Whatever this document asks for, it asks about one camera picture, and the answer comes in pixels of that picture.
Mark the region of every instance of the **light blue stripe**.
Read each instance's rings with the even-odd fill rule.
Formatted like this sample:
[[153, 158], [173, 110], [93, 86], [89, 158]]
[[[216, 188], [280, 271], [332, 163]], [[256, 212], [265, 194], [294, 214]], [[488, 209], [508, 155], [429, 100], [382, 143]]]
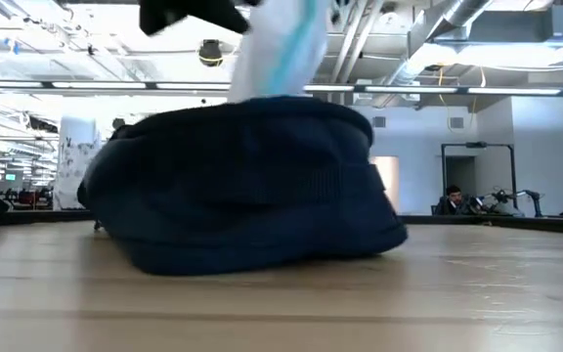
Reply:
[[317, 19], [317, 1], [319, 0], [304, 0], [305, 7], [303, 9], [303, 16], [299, 25], [294, 29], [292, 34], [286, 38], [285, 50], [281, 52], [280, 60], [271, 75], [268, 82], [265, 80], [264, 95], [280, 95], [283, 93], [286, 81], [290, 78], [288, 72], [290, 71], [294, 55], [301, 49], [301, 46], [306, 40], [310, 38], [309, 30], [310, 25]]

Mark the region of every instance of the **doorway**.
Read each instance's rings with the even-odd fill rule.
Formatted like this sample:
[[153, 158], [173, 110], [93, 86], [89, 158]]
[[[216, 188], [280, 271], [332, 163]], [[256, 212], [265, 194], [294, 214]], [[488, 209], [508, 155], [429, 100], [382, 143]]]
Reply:
[[475, 195], [475, 156], [447, 156], [447, 185], [458, 186], [463, 194]]
[[396, 156], [374, 156], [370, 162], [377, 166], [386, 196], [395, 211], [399, 212], [399, 158]]

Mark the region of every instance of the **table surface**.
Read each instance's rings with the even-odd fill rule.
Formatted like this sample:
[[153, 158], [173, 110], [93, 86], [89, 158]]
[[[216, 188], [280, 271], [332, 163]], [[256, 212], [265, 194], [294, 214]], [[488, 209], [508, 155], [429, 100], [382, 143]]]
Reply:
[[563, 234], [410, 226], [369, 260], [167, 279], [92, 228], [0, 228], [0, 352], [563, 352]]

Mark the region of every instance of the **white object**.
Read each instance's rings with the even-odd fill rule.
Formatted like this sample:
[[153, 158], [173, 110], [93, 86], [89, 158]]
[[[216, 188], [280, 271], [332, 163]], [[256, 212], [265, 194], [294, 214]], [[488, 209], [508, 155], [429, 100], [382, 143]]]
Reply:
[[301, 95], [325, 56], [330, 0], [267, 0], [251, 10], [228, 101]]
[[54, 210], [83, 208], [77, 201], [77, 188], [101, 146], [101, 135], [94, 118], [84, 115], [62, 117]]

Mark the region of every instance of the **man sitting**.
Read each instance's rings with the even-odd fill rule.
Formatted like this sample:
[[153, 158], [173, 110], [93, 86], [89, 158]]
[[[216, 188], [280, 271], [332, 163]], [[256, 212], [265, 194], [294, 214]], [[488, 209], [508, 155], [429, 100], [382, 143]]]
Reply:
[[458, 186], [452, 185], [447, 187], [447, 196], [441, 197], [434, 215], [468, 215], [470, 214], [469, 206], [464, 201], [464, 196]]

